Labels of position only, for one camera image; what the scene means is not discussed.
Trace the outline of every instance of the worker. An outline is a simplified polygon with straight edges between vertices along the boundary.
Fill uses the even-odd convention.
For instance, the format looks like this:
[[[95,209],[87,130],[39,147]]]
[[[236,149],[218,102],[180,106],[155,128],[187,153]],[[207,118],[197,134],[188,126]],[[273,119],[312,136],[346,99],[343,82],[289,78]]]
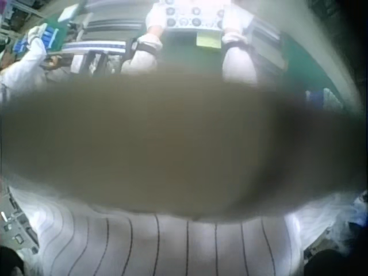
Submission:
[[[41,70],[40,64],[46,58],[46,49],[40,38],[46,24],[35,26],[27,33],[27,48],[29,51],[24,57],[14,62],[15,58],[10,53],[5,53],[1,60],[0,82],[2,94],[7,99],[24,91],[31,91],[37,85],[37,77]]]
[[[250,54],[247,52],[247,38],[242,35],[243,29],[251,24],[253,15],[244,13],[241,16],[243,24],[240,15],[233,6],[225,8],[222,23],[224,31],[222,37],[223,50],[226,51],[223,62],[223,78],[225,81],[254,85],[257,84],[256,71]],[[166,28],[166,21],[164,6],[158,3],[154,4],[145,21],[147,33],[138,39],[138,43],[159,52],[162,49],[160,38]],[[123,64],[122,72],[127,74],[149,72],[154,70],[156,65],[156,57],[152,54],[152,51],[139,51],[138,48],[133,59]]]
[[[139,41],[159,50],[162,10],[154,6],[146,22]],[[236,22],[225,11],[225,45],[245,42]],[[226,81],[256,84],[245,48],[227,51]],[[138,50],[122,71],[155,67],[154,55]],[[361,148],[350,140],[361,145],[360,132],[323,114],[315,126],[308,116],[314,113],[287,104],[279,112],[272,98],[248,86],[175,78],[75,82],[5,110],[3,181],[38,235],[35,270],[53,276],[302,274],[302,233],[290,207],[338,190],[364,167],[355,155]],[[295,131],[305,122],[299,112],[312,139]],[[279,125],[285,127],[280,133]],[[342,152],[334,143],[324,148],[332,134],[342,139]]]

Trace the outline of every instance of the wrist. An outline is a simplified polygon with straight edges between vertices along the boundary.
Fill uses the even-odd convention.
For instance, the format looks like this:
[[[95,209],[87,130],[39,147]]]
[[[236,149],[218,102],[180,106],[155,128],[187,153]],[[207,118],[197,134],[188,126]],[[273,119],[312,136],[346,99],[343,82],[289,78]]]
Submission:
[[[234,29],[234,28],[225,28],[224,29],[224,34],[227,34],[227,33],[238,33],[238,34],[241,34],[238,29]]]
[[[150,33],[158,38],[161,38],[164,29],[161,26],[151,26],[148,28],[147,33]]]

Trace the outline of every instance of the blue object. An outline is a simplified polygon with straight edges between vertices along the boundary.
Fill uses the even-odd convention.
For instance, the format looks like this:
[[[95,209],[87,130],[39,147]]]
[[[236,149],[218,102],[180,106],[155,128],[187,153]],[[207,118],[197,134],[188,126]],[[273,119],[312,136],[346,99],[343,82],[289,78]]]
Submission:
[[[323,90],[322,91],[317,91],[317,92],[310,92],[309,95],[309,102],[317,107],[317,108],[323,108]]]

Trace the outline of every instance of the blurry brown object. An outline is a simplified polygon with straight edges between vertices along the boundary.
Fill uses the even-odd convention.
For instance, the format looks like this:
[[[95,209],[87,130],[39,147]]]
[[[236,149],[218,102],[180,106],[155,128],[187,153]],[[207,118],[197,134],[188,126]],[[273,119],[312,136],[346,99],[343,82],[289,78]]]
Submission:
[[[21,188],[137,212],[239,220],[366,184],[358,116],[172,69],[13,99],[2,133],[3,176],[34,184]]]

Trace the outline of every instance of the forearm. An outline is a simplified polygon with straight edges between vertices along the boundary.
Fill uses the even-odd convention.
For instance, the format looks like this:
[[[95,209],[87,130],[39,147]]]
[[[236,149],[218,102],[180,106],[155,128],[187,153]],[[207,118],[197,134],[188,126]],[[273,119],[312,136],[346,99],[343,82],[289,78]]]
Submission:
[[[226,30],[222,41],[224,44],[242,40],[246,43],[245,39],[235,30]],[[223,78],[230,82],[257,83],[255,67],[246,50],[234,47],[227,51],[223,62]]]
[[[39,37],[32,40],[29,51],[20,60],[20,63],[27,63],[27,66],[39,66],[46,58],[46,49]]]
[[[158,28],[152,27],[148,32],[138,39],[139,43],[149,45],[160,51],[162,49],[162,43],[160,36],[162,34]],[[125,62],[122,66],[123,74],[139,74],[144,72],[150,72],[157,66],[156,57],[146,51],[136,51],[134,57]]]

